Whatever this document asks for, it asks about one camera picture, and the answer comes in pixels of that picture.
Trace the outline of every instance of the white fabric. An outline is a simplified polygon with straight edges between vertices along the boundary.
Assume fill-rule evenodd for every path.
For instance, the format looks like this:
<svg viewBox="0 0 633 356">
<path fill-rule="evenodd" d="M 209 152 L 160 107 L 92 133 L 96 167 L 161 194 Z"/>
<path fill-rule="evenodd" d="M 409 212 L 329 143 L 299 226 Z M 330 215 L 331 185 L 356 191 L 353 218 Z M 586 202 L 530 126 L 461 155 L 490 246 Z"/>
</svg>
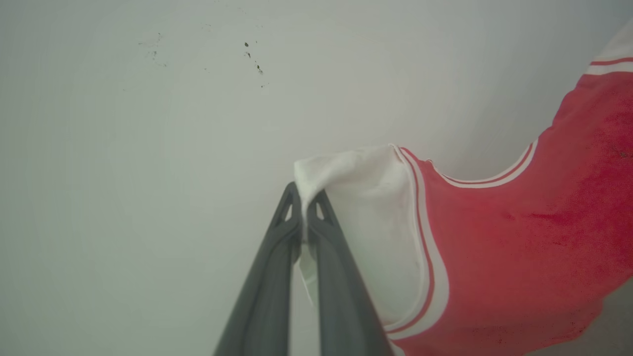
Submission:
<svg viewBox="0 0 633 356">
<path fill-rule="evenodd" d="M 317 156 L 294 164 L 302 213 L 325 188 L 365 285 L 385 325 L 410 318 L 428 273 L 420 247 L 415 183 L 392 146 Z M 301 273 L 314 302 L 314 261 L 301 255 Z"/>
</svg>

